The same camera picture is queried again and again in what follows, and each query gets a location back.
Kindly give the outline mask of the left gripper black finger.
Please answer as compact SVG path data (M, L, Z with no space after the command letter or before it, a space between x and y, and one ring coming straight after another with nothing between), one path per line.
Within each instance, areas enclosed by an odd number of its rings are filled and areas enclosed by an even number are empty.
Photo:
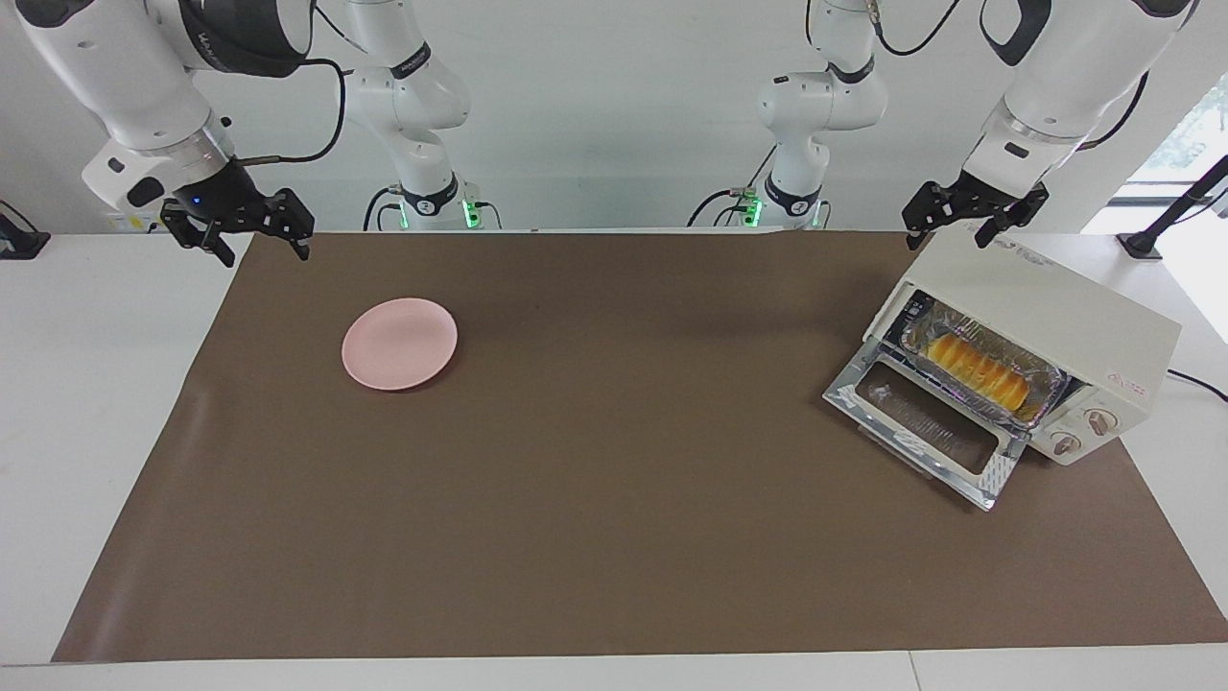
M903 207L903 223L907 231L907 248L912 252L921 245L935 230L949 225L949 193L938 182L925 182L907 204Z
M1041 206L1047 203L1050 193L1044 182L1038 182L1025 198L1008 205L995 207L985 223L975 233L979 249L986 249L1000 233L1016 227L1025 227L1035 218Z

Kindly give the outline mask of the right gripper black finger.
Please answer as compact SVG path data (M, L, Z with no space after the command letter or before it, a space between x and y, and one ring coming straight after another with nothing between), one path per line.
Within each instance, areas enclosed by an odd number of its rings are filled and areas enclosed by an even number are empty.
M293 189L279 189L264 199L264 233L289 242L298 261L309 258L309 242L316 227L316 216L298 199Z
M196 227L187 207L177 200L165 200L161 206L161 225L173 236L177 244L185 250L199 249L209 253L225 268L235 268L236 255L227 241L223 241L219 230L209 225L206 228Z

